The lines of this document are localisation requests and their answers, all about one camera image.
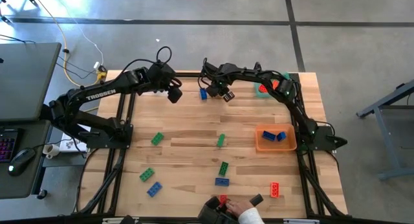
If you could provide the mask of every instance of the wooden tabletop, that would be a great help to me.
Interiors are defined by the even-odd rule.
[[[113,79],[119,71],[109,71]],[[254,132],[258,124],[290,123],[287,108],[273,98],[256,98],[253,83],[236,81],[231,86],[235,98],[202,101],[196,78],[180,78],[181,99],[172,104],[163,95],[146,93],[135,101],[132,124],[133,141],[127,150],[120,185],[117,216],[197,217],[202,205],[220,194],[229,199],[250,199],[262,194],[257,206],[262,218],[304,218],[298,160],[294,152],[256,153]],[[315,73],[300,73],[303,99],[308,116],[326,121]],[[119,95],[101,99],[98,115],[116,116]],[[151,139],[161,132],[158,145]],[[224,146],[216,146],[220,134]],[[83,176],[80,207],[84,207],[102,183],[108,150],[93,155]],[[215,186],[221,163],[229,163],[226,177],[229,187]],[[332,202],[347,213],[336,162],[324,151],[315,152],[321,187]],[[155,174],[146,182],[139,175],[147,168]],[[158,181],[162,185],[154,197],[148,189]],[[280,185],[279,198],[271,198],[270,183]],[[312,207],[316,209],[313,189]],[[108,194],[107,207],[111,200]]]

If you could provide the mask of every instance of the rgb keyboard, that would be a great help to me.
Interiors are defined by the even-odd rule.
[[[15,154],[18,129],[0,129],[0,162],[10,162]]]

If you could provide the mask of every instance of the computer mouse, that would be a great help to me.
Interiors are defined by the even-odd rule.
[[[8,174],[11,176],[21,175],[35,155],[36,152],[32,148],[25,148],[19,151],[8,165]]]

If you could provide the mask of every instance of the red object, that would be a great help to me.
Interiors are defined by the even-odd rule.
[[[279,183],[270,183],[270,196],[273,198],[279,198]]]
[[[273,81],[273,89],[276,89],[276,87],[279,85],[279,81],[274,80]],[[262,84],[259,86],[259,92],[260,93],[267,93],[266,87]]]
[[[220,203],[224,204],[227,201],[227,195],[220,195]]]

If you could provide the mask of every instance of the concrete floor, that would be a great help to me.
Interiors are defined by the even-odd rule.
[[[56,0],[42,0],[57,17],[67,17]],[[285,0],[61,0],[74,17],[97,19],[185,19],[287,21]],[[19,17],[47,17],[24,0],[8,0]],[[292,0],[296,21],[414,21],[414,0]],[[11,8],[1,5],[3,14]],[[224,25],[81,25],[97,42],[108,69],[121,69],[135,58],[153,59],[157,49],[173,49],[176,70],[200,69],[207,56],[213,63],[233,62],[265,69],[298,71],[289,26]],[[76,25],[62,25],[71,62],[92,69],[99,53],[84,40]],[[37,42],[59,41],[56,25],[0,23],[0,34]],[[348,211],[358,218],[413,223],[414,176],[381,182],[376,174],[390,164],[376,120],[359,120],[355,112],[414,78],[414,28],[298,27],[307,72],[316,72],[329,122],[348,145],[338,150],[341,180]],[[90,77],[76,80],[94,82]],[[47,101],[74,86],[62,69],[54,71]],[[413,150],[404,151],[413,164]],[[48,168],[43,188],[51,196],[1,200],[0,219],[69,214],[74,203],[79,168]],[[25,214],[11,207],[19,205]]]

